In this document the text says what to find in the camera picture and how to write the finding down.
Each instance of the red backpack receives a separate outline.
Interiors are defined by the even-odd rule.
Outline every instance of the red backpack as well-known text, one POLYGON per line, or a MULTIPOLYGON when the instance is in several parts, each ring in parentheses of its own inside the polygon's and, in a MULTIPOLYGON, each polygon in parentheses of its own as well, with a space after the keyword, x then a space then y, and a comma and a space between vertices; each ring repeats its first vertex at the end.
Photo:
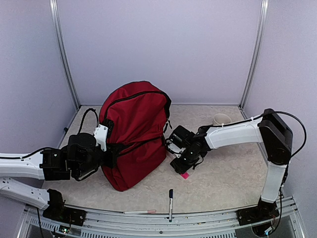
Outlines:
POLYGON ((104 175, 118 191, 145 178, 166 157, 163 128, 170 98, 150 82, 132 82, 112 92, 99 122, 108 127, 104 175))

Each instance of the marble-patterned surface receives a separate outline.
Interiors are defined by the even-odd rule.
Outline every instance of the marble-patterned surface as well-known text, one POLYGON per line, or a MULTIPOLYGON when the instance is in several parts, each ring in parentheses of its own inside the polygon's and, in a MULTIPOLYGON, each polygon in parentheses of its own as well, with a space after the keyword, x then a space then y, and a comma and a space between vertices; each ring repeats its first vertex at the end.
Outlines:
MULTIPOLYGON (((67 144, 69 135, 77 133, 87 108, 80 109, 62 146, 67 144)), ((170 110, 173 128, 181 124, 193 132, 201 125, 212 123, 216 113, 225 113, 232 121, 243 119, 237 107, 173 105, 170 110)), ((89 112, 82 131, 93 133, 95 126, 95 116, 89 112)), ((169 154, 157 169, 125 192, 116 191, 101 169, 82 182, 46 181, 43 188, 60 191, 67 204, 113 211, 156 209, 158 213, 168 213, 171 188, 175 213, 230 209, 258 202, 266 165, 257 144, 227 146, 209 152, 201 165, 189 171, 187 180, 175 173, 169 165, 171 160, 169 154)))

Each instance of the marker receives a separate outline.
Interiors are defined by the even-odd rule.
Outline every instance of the marker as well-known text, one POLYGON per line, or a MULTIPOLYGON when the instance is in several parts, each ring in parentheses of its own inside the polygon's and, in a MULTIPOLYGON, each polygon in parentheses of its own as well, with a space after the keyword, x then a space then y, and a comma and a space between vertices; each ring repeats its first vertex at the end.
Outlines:
POLYGON ((173 189, 169 191, 169 222, 172 222, 172 213, 173 213, 173 189))
POLYGON ((143 211, 125 211, 124 214, 150 214, 156 213, 156 210, 143 210, 143 211))

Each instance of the pink eraser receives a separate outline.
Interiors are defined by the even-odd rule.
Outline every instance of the pink eraser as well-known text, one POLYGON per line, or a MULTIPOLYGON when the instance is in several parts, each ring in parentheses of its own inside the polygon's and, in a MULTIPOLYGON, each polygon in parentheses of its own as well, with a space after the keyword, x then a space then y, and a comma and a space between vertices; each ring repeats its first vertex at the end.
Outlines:
POLYGON ((181 174, 181 176, 183 177, 183 179, 188 179, 189 174, 187 172, 181 174))

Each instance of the white wall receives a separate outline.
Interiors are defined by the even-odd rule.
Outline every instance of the white wall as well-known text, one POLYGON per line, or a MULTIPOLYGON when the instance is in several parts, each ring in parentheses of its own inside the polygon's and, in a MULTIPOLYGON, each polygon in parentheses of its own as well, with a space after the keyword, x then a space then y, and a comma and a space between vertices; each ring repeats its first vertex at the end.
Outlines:
POLYGON ((63 0, 58 10, 83 105, 148 80, 174 103, 239 104, 261 0, 63 0))
MULTIPOLYGON (((56 147, 74 114, 49 1, 1 0, 0 152, 56 147)), ((0 238, 14 237, 24 206, 0 195, 0 238)))
MULTIPOLYGON (((305 124, 305 148, 291 160, 285 191, 294 195, 308 237, 317 224, 317 1, 270 0, 264 40, 246 113, 265 108, 298 116, 305 124)), ((293 129, 295 151, 303 141, 298 124, 283 117, 293 129)))

